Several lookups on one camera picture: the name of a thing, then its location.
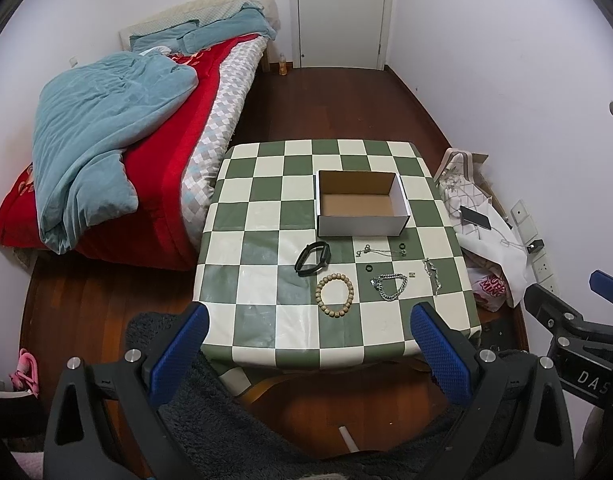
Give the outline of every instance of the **silver bolt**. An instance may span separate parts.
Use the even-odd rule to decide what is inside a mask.
[[[71,357],[67,362],[66,362],[66,367],[69,370],[75,370],[75,368],[78,368],[80,366],[80,364],[82,364],[82,361],[79,357]]]
[[[481,350],[480,359],[485,363],[492,363],[496,359],[495,352],[488,349]]]
[[[129,363],[134,363],[136,361],[139,361],[141,357],[142,357],[142,352],[139,351],[137,348],[127,350],[126,353],[124,354],[124,360],[128,361]]]
[[[540,357],[540,364],[542,368],[546,368],[547,370],[553,368],[553,360],[550,357]]]

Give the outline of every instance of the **white cardboard box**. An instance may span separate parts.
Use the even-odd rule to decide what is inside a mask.
[[[411,217],[397,173],[318,171],[315,208],[320,237],[398,236]]]

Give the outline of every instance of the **table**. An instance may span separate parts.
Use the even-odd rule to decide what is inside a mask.
[[[331,264],[300,278],[293,265],[315,231],[314,174],[318,170],[393,171],[401,175],[413,216],[398,237],[326,238]],[[367,244],[406,256],[356,255]],[[314,262],[315,255],[308,263]],[[437,268],[433,297],[423,260]],[[367,272],[371,264],[372,272]],[[355,303],[336,319],[315,303],[315,286],[331,272],[346,274]],[[383,301],[372,276],[415,272],[396,301]],[[387,294],[394,280],[384,282]],[[322,295],[340,308],[346,286]],[[417,149],[407,142],[287,140],[231,148],[218,174],[194,287],[206,304],[210,330],[202,347],[235,396],[294,371],[348,368],[419,353],[410,329],[411,308],[429,301],[447,324],[471,337],[480,332],[462,252],[437,187]]]

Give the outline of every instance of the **jewelry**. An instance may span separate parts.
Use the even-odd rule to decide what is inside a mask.
[[[406,245],[400,244],[399,251],[390,251],[388,249],[371,249],[371,246],[367,244],[364,250],[355,251],[355,256],[359,258],[362,256],[362,253],[382,254],[382,256],[388,256],[389,254],[401,254],[401,256],[406,256]]]
[[[321,290],[324,288],[324,285],[326,285],[329,282],[332,282],[333,280],[342,280],[344,283],[347,284],[347,287],[349,288],[349,296],[347,297],[347,300],[344,303],[344,306],[338,311],[330,309],[321,300]],[[329,274],[328,276],[325,276],[320,280],[320,283],[318,283],[317,286],[315,287],[315,301],[317,302],[317,306],[320,307],[323,313],[326,314],[327,316],[344,317],[344,315],[349,311],[350,306],[353,304],[353,294],[354,293],[355,291],[353,290],[353,284],[351,283],[351,281],[346,277],[345,274],[340,274],[339,272],[337,272],[337,273]]]
[[[395,292],[395,294],[389,296],[384,292],[384,288],[382,288],[382,281],[383,280],[394,280],[395,278],[399,278],[401,280],[401,285],[400,288],[397,289],[397,291]],[[403,274],[380,274],[378,277],[376,278],[371,278],[371,285],[373,285],[375,287],[375,290],[378,291],[380,293],[380,296],[382,296],[382,299],[384,301],[395,301],[397,300],[397,298],[400,297],[400,294],[404,292],[404,289],[406,288],[406,283],[408,282],[408,278],[403,275]]]
[[[433,265],[433,262],[431,262],[428,258],[424,259],[423,262],[424,268],[426,269],[430,278],[430,286],[433,290],[433,296],[436,296],[440,288],[442,288],[442,284],[439,282],[439,278],[437,277],[437,269],[435,268],[435,265]]]
[[[304,268],[304,263],[308,258],[308,255],[312,251],[316,251],[321,248],[320,253],[320,261],[317,262],[314,266]],[[310,276],[312,274],[317,274],[324,267],[327,267],[331,263],[331,247],[324,240],[319,240],[318,242],[314,242],[312,244],[308,244],[304,250],[298,256],[298,260],[296,264],[293,266],[295,272],[298,273],[298,276],[304,278],[305,276]]]

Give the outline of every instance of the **bottle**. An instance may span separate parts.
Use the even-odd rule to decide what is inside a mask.
[[[280,54],[280,75],[286,75],[288,70],[286,69],[286,57],[284,54]]]

